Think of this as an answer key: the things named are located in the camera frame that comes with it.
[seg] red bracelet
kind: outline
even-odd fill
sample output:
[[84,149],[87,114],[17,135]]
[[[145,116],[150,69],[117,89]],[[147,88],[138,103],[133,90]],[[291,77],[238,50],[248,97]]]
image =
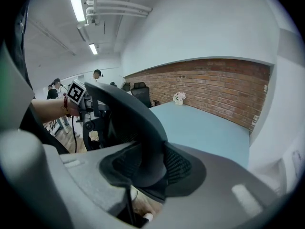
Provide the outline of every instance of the red bracelet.
[[64,99],[63,99],[63,108],[64,108],[64,111],[65,111],[65,114],[66,116],[69,118],[71,117],[71,114],[68,110],[68,98],[65,96]]

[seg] black shirt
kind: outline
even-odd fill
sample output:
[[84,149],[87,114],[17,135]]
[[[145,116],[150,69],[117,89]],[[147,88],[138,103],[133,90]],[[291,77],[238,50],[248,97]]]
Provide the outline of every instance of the black shirt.
[[50,89],[48,91],[48,96],[47,96],[47,99],[55,99],[58,97],[58,94],[57,94],[57,91],[56,89]]

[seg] ceiling light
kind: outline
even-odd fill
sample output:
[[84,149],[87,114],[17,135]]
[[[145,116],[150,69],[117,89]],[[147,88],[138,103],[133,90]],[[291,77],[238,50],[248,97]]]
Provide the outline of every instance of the ceiling light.
[[81,0],[71,0],[72,7],[76,16],[76,19],[78,22],[84,21],[85,16],[84,12],[82,10]]
[[94,55],[97,55],[97,51],[96,51],[96,48],[94,46],[94,44],[89,44],[89,47],[91,48],[91,51]]

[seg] white vase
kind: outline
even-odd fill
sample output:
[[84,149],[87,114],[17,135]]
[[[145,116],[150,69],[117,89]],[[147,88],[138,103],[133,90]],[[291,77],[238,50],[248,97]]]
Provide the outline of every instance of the white vase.
[[175,101],[175,104],[177,104],[177,105],[183,105],[183,100],[176,100],[176,101]]

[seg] ceiling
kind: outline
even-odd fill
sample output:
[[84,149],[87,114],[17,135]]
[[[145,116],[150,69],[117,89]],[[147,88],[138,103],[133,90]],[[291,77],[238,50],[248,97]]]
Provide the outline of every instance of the ceiling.
[[[157,0],[120,0],[153,8]],[[88,7],[82,0],[83,9]],[[95,43],[100,56],[122,50],[128,35],[145,18],[120,15],[101,16],[105,20],[105,35]],[[25,59],[29,70],[61,57],[92,54],[88,42],[84,42],[77,29],[70,0],[31,0],[25,33]]]

